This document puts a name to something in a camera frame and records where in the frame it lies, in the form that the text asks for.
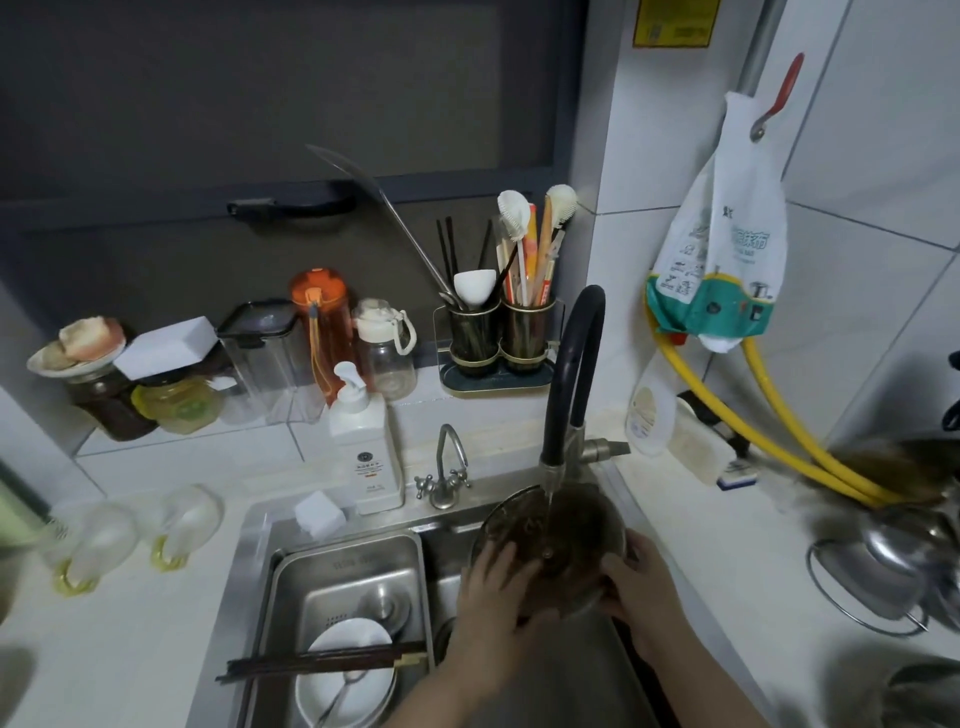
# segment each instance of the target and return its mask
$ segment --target white tile wall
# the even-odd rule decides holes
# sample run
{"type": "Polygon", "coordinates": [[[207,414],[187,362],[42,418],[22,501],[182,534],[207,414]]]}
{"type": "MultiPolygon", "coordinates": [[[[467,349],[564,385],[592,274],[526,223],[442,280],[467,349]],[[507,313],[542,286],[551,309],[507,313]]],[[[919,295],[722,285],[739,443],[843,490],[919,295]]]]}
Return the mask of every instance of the white tile wall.
{"type": "MultiPolygon", "coordinates": [[[[656,345],[643,315],[643,283],[676,212],[675,208],[655,209],[596,218],[587,283],[606,291],[607,314],[590,391],[591,411],[625,407],[640,372],[653,356],[656,345]]],[[[690,341],[683,351],[701,374],[706,350],[690,341]]]]}
{"type": "Polygon", "coordinates": [[[709,158],[760,0],[720,4],[709,48],[634,48],[637,0],[620,36],[600,213],[678,206],[709,158]]]}
{"type": "Polygon", "coordinates": [[[954,259],[857,394],[831,440],[938,430],[960,400],[960,263],[954,259]]]}
{"type": "Polygon", "coordinates": [[[787,168],[787,196],[960,243],[960,3],[853,0],[787,168]]]}
{"type": "Polygon", "coordinates": [[[592,212],[600,194],[624,7],[624,0],[593,0],[587,17],[570,184],[581,205],[592,212]]]}
{"type": "MultiPolygon", "coordinates": [[[[787,403],[824,437],[952,254],[793,205],[788,224],[786,279],[759,347],[787,403]]],[[[714,357],[706,382],[752,423],[792,444],[739,350],[714,357]]]]}

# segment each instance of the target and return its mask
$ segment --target glass jar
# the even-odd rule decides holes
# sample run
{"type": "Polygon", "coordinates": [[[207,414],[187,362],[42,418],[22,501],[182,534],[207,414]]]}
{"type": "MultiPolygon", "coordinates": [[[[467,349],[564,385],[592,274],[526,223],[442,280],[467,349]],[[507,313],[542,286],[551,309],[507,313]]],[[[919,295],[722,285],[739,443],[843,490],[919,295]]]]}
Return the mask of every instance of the glass jar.
{"type": "Polygon", "coordinates": [[[381,299],[364,299],[353,311],[360,371],[367,385],[386,401],[399,400],[417,386],[417,370],[410,355],[417,332],[406,311],[397,311],[381,299]]]}
{"type": "Polygon", "coordinates": [[[167,432],[189,435],[216,422],[224,407],[223,396],[187,368],[137,381],[132,401],[145,417],[156,420],[167,432]]]}
{"type": "Polygon", "coordinates": [[[113,440],[125,443],[156,429],[156,422],[144,417],[131,401],[136,384],[112,364],[96,372],[64,381],[74,405],[93,417],[113,440]]]}

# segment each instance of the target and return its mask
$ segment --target white countertop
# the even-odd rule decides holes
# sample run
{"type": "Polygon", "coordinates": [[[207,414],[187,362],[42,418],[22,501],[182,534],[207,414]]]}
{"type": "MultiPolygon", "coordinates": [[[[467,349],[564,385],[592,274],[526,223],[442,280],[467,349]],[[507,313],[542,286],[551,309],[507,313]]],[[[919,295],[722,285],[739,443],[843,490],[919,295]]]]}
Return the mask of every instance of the white countertop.
{"type": "MultiPolygon", "coordinates": [[[[596,422],[591,434],[622,437],[620,415],[596,422]]],[[[723,493],[694,480],[669,454],[631,454],[616,464],[783,728],[844,722],[870,687],[911,655],[960,659],[960,635],[939,625],[894,640],[824,601],[804,566],[814,540],[808,524],[836,510],[820,498],[794,498],[786,507],[781,499],[779,510],[769,488],[723,493]]],[[[220,530],[185,570],[156,572],[140,545],[91,595],[56,595],[50,572],[27,554],[0,625],[0,725],[181,728],[247,509],[303,488],[301,475],[274,478],[270,490],[257,493],[238,488],[220,530]],[[26,691],[10,688],[23,684],[26,691]]]]}

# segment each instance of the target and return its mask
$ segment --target white bottle cap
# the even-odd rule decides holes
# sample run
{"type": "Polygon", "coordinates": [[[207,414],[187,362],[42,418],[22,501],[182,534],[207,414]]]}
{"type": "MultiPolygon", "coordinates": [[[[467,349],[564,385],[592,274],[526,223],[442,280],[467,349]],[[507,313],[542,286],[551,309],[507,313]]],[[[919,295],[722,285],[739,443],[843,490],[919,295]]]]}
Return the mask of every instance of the white bottle cap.
{"type": "Polygon", "coordinates": [[[333,374],[344,381],[344,386],[337,393],[337,401],[351,414],[363,412],[370,404],[370,395],[367,394],[367,382],[357,372],[357,365],[352,361],[341,361],[333,367],[333,374]]]}

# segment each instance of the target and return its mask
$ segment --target white bottle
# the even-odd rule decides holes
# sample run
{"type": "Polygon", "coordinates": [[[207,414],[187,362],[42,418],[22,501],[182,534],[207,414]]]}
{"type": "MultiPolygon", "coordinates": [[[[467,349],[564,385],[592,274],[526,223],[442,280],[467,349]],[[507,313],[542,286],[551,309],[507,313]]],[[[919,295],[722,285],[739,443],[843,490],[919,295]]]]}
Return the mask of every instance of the white bottle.
{"type": "Polygon", "coordinates": [[[357,513],[399,508],[403,471],[387,426],[387,403],[382,395],[367,392],[353,362],[340,362],[333,373],[346,384],[330,407],[330,435],[347,463],[357,513]]]}
{"type": "Polygon", "coordinates": [[[657,349],[627,405],[627,440],[644,455],[666,450],[677,417],[679,378],[657,349]]]}

